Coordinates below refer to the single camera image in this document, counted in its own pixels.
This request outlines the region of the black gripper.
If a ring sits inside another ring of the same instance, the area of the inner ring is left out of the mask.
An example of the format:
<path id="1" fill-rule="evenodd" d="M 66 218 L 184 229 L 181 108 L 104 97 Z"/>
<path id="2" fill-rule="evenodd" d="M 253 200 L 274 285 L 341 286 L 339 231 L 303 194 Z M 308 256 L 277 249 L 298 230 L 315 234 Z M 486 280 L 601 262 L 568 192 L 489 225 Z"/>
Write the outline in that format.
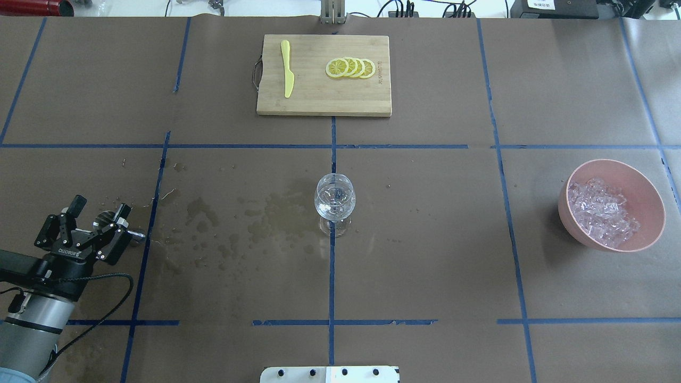
<path id="1" fill-rule="evenodd" d="M 37 233 L 34 245 L 46 250 L 43 257 L 51 274 L 44 283 L 49 294 L 64 298 L 80 298 L 97 261 L 115 265 L 132 240 L 127 218 L 131 206 L 121 204 L 114 211 L 114 223 L 86 232 L 77 229 L 76 218 L 87 204 L 82 195 L 75 195 L 61 213 L 48 215 Z"/>

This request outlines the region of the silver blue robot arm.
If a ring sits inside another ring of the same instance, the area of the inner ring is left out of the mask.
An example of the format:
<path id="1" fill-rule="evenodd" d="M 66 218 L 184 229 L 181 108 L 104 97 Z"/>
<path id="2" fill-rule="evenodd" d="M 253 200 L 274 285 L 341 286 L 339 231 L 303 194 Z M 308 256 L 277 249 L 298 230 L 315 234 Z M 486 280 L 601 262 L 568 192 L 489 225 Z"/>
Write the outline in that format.
<path id="1" fill-rule="evenodd" d="M 75 304 L 92 280 L 94 265 L 115 265 L 130 242 L 144 240 L 130 232 L 131 206 L 100 213 L 92 230 L 77 226 L 87 204 L 81 195 L 56 215 L 48 215 L 34 245 L 45 254 L 41 259 L 2 251 L 2 282 L 10 284 L 15 297 L 2 321 L 2 382 L 40 382 L 65 347 L 57 342 Z"/>

